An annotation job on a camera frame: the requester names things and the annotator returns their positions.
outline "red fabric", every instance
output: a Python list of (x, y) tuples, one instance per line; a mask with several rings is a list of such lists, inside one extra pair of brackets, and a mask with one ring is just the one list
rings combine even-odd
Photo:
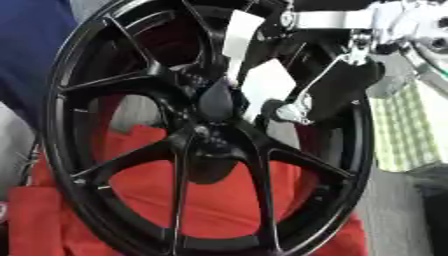
[[(136, 126), (129, 135), (108, 133), (105, 151), (110, 159), (163, 138), (163, 130)], [(167, 161), (136, 166), (111, 179), (117, 195), (141, 216), (168, 225), (171, 200), (171, 164)], [(12, 256), (118, 256), (92, 235), (62, 202), (42, 159), (33, 169), (33, 186), (15, 188), (10, 200)], [(282, 163), (271, 163), (275, 216), (279, 220), (306, 200), (317, 178)], [(255, 191), (242, 164), (213, 185), (190, 183), (182, 232), (194, 237), (230, 238), (253, 233), (259, 225)], [(365, 256), (361, 223), (352, 217), (314, 256)]]

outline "white plastic piece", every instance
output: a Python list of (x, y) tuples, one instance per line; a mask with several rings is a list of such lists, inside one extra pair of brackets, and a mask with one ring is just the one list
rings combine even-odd
[(300, 12), (297, 15), (297, 27), (302, 29), (368, 29), (372, 27), (375, 11), (314, 11)]
[(231, 81), (237, 81), (252, 37), (264, 20), (264, 18), (243, 11), (233, 11), (222, 50), (223, 55), (230, 58), (227, 77)]
[(249, 101), (244, 119), (254, 122), (263, 104), (270, 100), (285, 100), (296, 82), (277, 59), (272, 59), (249, 70), (242, 92)]

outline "black mechanical part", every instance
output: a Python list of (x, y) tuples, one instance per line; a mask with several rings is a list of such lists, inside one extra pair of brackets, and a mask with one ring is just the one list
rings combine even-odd
[(353, 66), (339, 60), (308, 90), (312, 107), (307, 118), (319, 122), (334, 116), (342, 108), (359, 99), (368, 87), (384, 76), (384, 73), (384, 65), (371, 59), (361, 66)]
[[(341, 150), (338, 151), (341, 161), (335, 166), (310, 152), (286, 146), (242, 120), (236, 113), (241, 114), (245, 103), (237, 90), (230, 91), (232, 104), (223, 100), (226, 107), (222, 109), (227, 110), (229, 105), (233, 105), (235, 114), (232, 118), (219, 118), (224, 120), (219, 124), (204, 120), (200, 111), (203, 91), (190, 90), (190, 85), (183, 82), (188, 80), (187, 74), (196, 69), (200, 74), (189, 75), (206, 76), (204, 80), (212, 81), (208, 86), (223, 76), (207, 72), (210, 67), (220, 70), (221, 66), (213, 61), (216, 58), (208, 44), (215, 39), (208, 40), (203, 36), (213, 37), (214, 33), (208, 33), (209, 28), (202, 21), (208, 22), (210, 18), (224, 30), (232, 10), (246, 5), (237, 0), (217, 1), (214, 6), (210, 1), (195, 1), (195, 7), (201, 5), (195, 10), (200, 10), (198, 13), (205, 17), (202, 20), (191, 8), (180, 8), (173, 2), (110, 3), (83, 24), (60, 52), (49, 80), (44, 147), (64, 198), (100, 239), (125, 255), (286, 256), (312, 252), (341, 227), (366, 186), (373, 145), (367, 100), (362, 97), (359, 105), (350, 106), (340, 113), (343, 120), (339, 127), (343, 136), (342, 145), (339, 145)], [(263, 0), (254, 3), (251, 11), (266, 17), (269, 10), (279, 5), (281, 2), (276, 0)], [(193, 13), (189, 17), (197, 21), (189, 22), (193, 26), (188, 31), (196, 32), (201, 47), (199, 53), (193, 54), (197, 56), (193, 62), (173, 61), (172, 65), (187, 64), (189, 67), (174, 71), (165, 66), (165, 60), (177, 60), (183, 54), (182, 49), (186, 49), (183, 47), (197, 42), (186, 40), (182, 33), (173, 33), (171, 27), (164, 30), (163, 26), (186, 25), (183, 22), (187, 15), (185, 12)], [(117, 34), (120, 34), (120, 42), (127, 40), (128, 43), (117, 43), (113, 38)], [(159, 44), (149, 47), (142, 44), (140, 38), (145, 35), (160, 39)], [(134, 52), (132, 57), (117, 61), (117, 56), (122, 56), (123, 51), (129, 52), (123, 48), (129, 47)], [(89, 102), (102, 96), (126, 94), (143, 95), (156, 102), (167, 137), (106, 162), (89, 164), (86, 159), (92, 159), (91, 150), (83, 150), (85, 148), (77, 142), (87, 136), (79, 130), (85, 130), (88, 124), (75, 121), (74, 117), (80, 114), (76, 109), (89, 110)], [(218, 143), (212, 143), (209, 148), (204, 146), (207, 145), (204, 137), (215, 131), (218, 132)], [(182, 233), (186, 185), (189, 176), (194, 176), (190, 175), (190, 170), (198, 157), (211, 161), (242, 161), (247, 165), (261, 216), (260, 227), (254, 234), (219, 240), (198, 239)], [(169, 160), (175, 166), (173, 207), (168, 228), (158, 227), (135, 213), (120, 200), (108, 182), (123, 169), (156, 160)], [(325, 187), (327, 192), (322, 194), (316, 189), (300, 209), (276, 223), (269, 179), (270, 160), (314, 171), (319, 176), (319, 187)]]
[(206, 90), (199, 99), (199, 110), (210, 122), (220, 123), (232, 117), (234, 103), (230, 93), (230, 83), (226, 78), (219, 79)]

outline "wheel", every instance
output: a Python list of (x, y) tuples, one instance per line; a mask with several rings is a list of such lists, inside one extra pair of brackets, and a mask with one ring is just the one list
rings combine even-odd
[[(373, 148), (368, 102), (361, 98), (328, 122), (297, 127), (301, 140), (310, 142), (309, 148), (298, 150), (271, 138), (263, 125), (241, 118), (247, 102), (239, 89), (229, 89), (223, 81), (226, 61), (217, 49), (234, 9), (267, 16), (281, 2), (193, 4), (194, 8), (185, 1), (112, 3), (81, 25), (63, 46), (50, 76), (43, 122), (44, 148), (56, 182), (81, 220), (125, 255), (308, 254), (341, 227), (366, 186)], [(323, 54), (331, 51), (322, 45), (300, 51), (280, 56), (297, 80), (310, 79), (331, 57)], [(130, 94), (156, 103), (158, 125), (166, 136), (99, 161), (92, 148), (104, 142), (99, 138), (111, 119), (110, 109)], [(211, 99), (223, 102), (213, 112), (204, 107)], [(182, 232), (185, 193), (194, 176), (189, 172), (195, 159), (247, 166), (259, 205), (257, 230), (231, 239)], [(124, 169), (158, 160), (174, 165), (167, 227), (139, 216), (109, 184)], [(278, 222), (270, 161), (310, 169), (319, 180), (307, 201)]]

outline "glossy black paint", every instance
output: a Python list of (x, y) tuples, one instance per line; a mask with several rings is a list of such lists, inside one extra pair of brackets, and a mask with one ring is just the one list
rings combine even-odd
[[(344, 223), (366, 185), (372, 157), (372, 131), (367, 101), (362, 98), (360, 105), (352, 106), (344, 114), (342, 156), (346, 163), (343, 161), (340, 166), (332, 166), (310, 153), (286, 146), (239, 118), (244, 100), (241, 100), (238, 92), (231, 92), (233, 118), (220, 119), (220, 122), (204, 121), (198, 107), (203, 91), (190, 90), (184, 83), (189, 81), (187, 74), (196, 69), (201, 71), (201, 76), (205, 76), (204, 80), (213, 82), (220, 77), (215, 72), (207, 72), (208, 67), (216, 67), (213, 70), (222, 67), (217, 61), (219, 57), (213, 56), (213, 53), (216, 54), (212, 49), (216, 39), (207, 39), (213, 36), (210, 36), (212, 33), (209, 28), (204, 30), (205, 21), (198, 17), (198, 13), (188, 3), (182, 2), (184, 9), (181, 10), (187, 10), (184, 13), (189, 13), (187, 16), (196, 20), (193, 24), (199, 24), (196, 26), (199, 34), (209, 37), (199, 36), (202, 38), (204, 54), (199, 54), (191, 66), (178, 72), (161, 64), (136, 40), (135, 35), (129, 32), (132, 29), (129, 24), (132, 22), (122, 24), (135, 15), (137, 9), (147, 10), (151, 14), (182, 7), (172, 2), (175, 1), (149, 0), (138, 5), (120, 1), (109, 4), (81, 26), (60, 52), (50, 80), (44, 135), (46, 155), (61, 192), (96, 235), (126, 255), (283, 256), (304, 255), (315, 250)], [(238, 1), (223, 5), (232, 4), (233, 8), (247, 7)], [(254, 3), (251, 8), (264, 11), (278, 4), (277, 1), (266, 0)], [(73, 66), (89, 64), (80, 62), (79, 55), (88, 50), (88, 41), (95, 40), (95, 35), (104, 30), (127, 39), (132, 54), (138, 60), (139, 70), (93, 82), (74, 82), (77, 78), (71, 77), (75, 73), (71, 70)], [(85, 158), (85, 152), (79, 152), (70, 134), (83, 124), (71, 121), (73, 109), (90, 99), (115, 94), (139, 94), (153, 99), (165, 117), (163, 123), (169, 134), (164, 140), (104, 163), (93, 166), (82, 164), (83, 161), (78, 159)], [(203, 128), (212, 134), (219, 134), (223, 141), (222, 150), (216, 151), (214, 148), (204, 151)], [(189, 165), (191, 159), (197, 157), (238, 160), (248, 166), (261, 214), (260, 228), (255, 234), (229, 240), (196, 239), (181, 234)], [(175, 165), (173, 211), (170, 226), (166, 229), (155, 226), (133, 212), (108, 185), (109, 178), (123, 169), (161, 159), (170, 160)], [(269, 180), (270, 160), (314, 170), (320, 177), (321, 185), (328, 187), (331, 192), (326, 194), (328, 200), (318, 202), (316, 197), (310, 198), (292, 216), (275, 223)], [(80, 185), (76, 182), (79, 180), (85, 180), (87, 184)]]

